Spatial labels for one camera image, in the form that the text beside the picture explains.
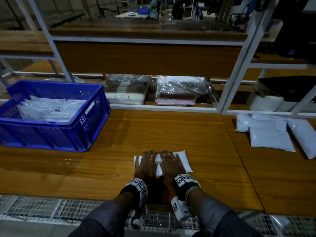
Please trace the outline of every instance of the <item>person's right hand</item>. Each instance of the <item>person's right hand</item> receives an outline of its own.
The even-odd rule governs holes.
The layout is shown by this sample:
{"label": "person's right hand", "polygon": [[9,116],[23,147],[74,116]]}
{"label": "person's right hand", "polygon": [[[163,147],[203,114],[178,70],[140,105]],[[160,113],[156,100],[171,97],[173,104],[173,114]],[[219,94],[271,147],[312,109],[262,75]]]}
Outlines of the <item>person's right hand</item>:
{"label": "person's right hand", "polygon": [[186,173],[178,154],[174,156],[172,151],[163,150],[163,153],[160,151],[160,157],[162,159],[159,162],[162,175],[167,182],[172,183],[177,175]]}

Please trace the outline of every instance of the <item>silver bracelet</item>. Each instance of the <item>silver bracelet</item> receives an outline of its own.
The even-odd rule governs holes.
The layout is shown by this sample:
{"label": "silver bracelet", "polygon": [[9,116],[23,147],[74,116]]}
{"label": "silver bracelet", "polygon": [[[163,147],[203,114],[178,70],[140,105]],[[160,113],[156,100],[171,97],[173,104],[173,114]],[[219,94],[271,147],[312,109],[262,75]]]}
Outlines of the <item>silver bracelet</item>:
{"label": "silver bracelet", "polygon": [[201,189],[201,187],[199,187],[199,186],[192,186],[190,189],[188,189],[187,191],[186,191],[186,193],[185,193],[185,195],[184,195],[184,202],[185,202],[185,204],[189,207],[189,203],[188,203],[188,195],[189,195],[189,193],[192,191],[192,190],[194,190],[194,189]]}

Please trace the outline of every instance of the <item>blue crate in background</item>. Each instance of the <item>blue crate in background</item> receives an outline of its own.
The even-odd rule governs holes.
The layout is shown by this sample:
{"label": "blue crate in background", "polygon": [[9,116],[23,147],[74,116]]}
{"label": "blue crate in background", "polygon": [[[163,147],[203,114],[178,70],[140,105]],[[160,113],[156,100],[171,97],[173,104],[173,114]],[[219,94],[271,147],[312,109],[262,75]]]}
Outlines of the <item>blue crate in background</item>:
{"label": "blue crate in background", "polygon": [[[21,80],[7,91],[12,99],[0,106],[0,144],[6,146],[84,152],[92,146],[110,113],[102,85]],[[28,121],[21,118],[16,106],[30,95],[87,101],[69,122]]]}
{"label": "blue crate in background", "polygon": [[138,8],[139,15],[150,15],[150,10],[147,8]]}

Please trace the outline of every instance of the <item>hand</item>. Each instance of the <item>hand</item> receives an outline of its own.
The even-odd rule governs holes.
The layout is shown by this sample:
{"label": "hand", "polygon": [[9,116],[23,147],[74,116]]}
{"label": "hand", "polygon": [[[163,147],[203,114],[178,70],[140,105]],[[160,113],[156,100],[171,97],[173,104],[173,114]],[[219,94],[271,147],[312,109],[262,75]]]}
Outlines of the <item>hand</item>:
{"label": "hand", "polygon": [[163,150],[163,153],[160,151],[160,157],[162,159],[159,162],[162,175],[167,182],[172,183],[177,175],[186,173],[178,154],[174,156],[171,151]]}
{"label": "hand", "polygon": [[153,150],[149,152],[145,151],[140,164],[139,156],[135,160],[135,173],[134,178],[139,178],[144,180],[145,177],[156,178],[158,162],[156,160],[157,151],[153,153]]}

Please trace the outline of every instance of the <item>stack of white packages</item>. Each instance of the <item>stack of white packages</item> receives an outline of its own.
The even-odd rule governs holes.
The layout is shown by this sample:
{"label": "stack of white packages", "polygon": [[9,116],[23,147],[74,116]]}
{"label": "stack of white packages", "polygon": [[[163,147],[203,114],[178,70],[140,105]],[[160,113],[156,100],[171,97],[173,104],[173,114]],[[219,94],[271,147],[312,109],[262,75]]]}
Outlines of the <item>stack of white packages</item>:
{"label": "stack of white packages", "polygon": [[295,152],[290,137],[286,132],[286,127],[284,127],[284,123],[287,123],[287,126],[290,127],[307,158],[315,158],[316,131],[307,120],[282,118],[253,111],[252,115],[237,115],[236,131],[250,131],[251,146],[269,147]]}
{"label": "stack of white packages", "polygon": [[[24,120],[69,122],[86,100],[49,99],[30,96],[17,107]],[[94,102],[86,110],[86,114],[93,107]]]}

